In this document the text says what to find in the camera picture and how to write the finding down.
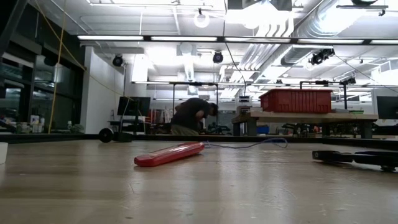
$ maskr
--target dark shirt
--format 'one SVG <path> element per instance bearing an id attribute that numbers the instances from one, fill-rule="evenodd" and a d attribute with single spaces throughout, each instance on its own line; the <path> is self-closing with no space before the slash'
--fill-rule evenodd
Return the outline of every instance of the dark shirt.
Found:
<path id="1" fill-rule="evenodd" d="M 196 114 L 201 110 L 205 113 L 203 118 L 207 118 L 210 113 L 210 104 L 199 98 L 190 98 L 180 105 L 171 123 L 199 131 L 199 121 Z"/>

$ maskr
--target bottle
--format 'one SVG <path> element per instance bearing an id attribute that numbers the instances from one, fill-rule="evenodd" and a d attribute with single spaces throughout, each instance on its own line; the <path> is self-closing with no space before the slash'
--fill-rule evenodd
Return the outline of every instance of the bottle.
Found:
<path id="1" fill-rule="evenodd" d="M 72 121 L 68 121 L 68 130 L 72 128 Z"/>

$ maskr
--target wooden workbench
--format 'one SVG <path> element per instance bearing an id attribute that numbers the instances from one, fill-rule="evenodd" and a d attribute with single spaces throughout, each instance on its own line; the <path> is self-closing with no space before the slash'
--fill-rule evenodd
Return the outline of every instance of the wooden workbench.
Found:
<path id="1" fill-rule="evenodd" d="M 376 114 L 352 113 L 274 113 L 266 111 L 252 111 L 232 119 L 234 136 L 240 136 L 240 124 L 246 123 L 249 136 L 257 136 L 257 122 L 263 123 L 305 123 L 321 124 L 324 135 L 330 135 L 329 124 L 358 123 L 361 128 L 361 138 L 372 138 L 372 123 L 379 119 Z"/>

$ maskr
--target khaki pants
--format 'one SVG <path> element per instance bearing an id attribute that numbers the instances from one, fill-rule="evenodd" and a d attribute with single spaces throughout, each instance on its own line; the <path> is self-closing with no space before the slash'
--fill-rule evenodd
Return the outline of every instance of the khaki pants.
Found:
<path id="1" fill-rule="evenodd" d="M 190 128 L 186 128 L 180 125 L 172 125 L 172 134 L 177 136 L 198 136 L 199 133 Z"/>

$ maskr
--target table leg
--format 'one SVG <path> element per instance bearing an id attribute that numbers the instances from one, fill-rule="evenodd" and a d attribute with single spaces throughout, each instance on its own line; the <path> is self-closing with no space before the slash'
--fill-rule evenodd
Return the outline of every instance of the table leg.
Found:
<path id="1" fill-rule="evenodd" d="M 330 125 L 322 124 L 322 137 L 330 136 Z"/>
<path id="2" fill-rule="evenodd" d="M 257 120 L 251 118 L 247 121 L 248 136 L 257 136 Z"/>
<path id="3" fill-rule="evenodd" d="M 371 122 L 363 122 L 359 124 L 361 128 L 361 138 L 363 139 L 372 139 L 372 123 Z"/>
<path id="4" fill-rule="evenodd" d="M 240 123 L 234 123 L 233 124 L 233 135 L 234 136 L 240 136 L 241 135 L 241 124 Z"/>

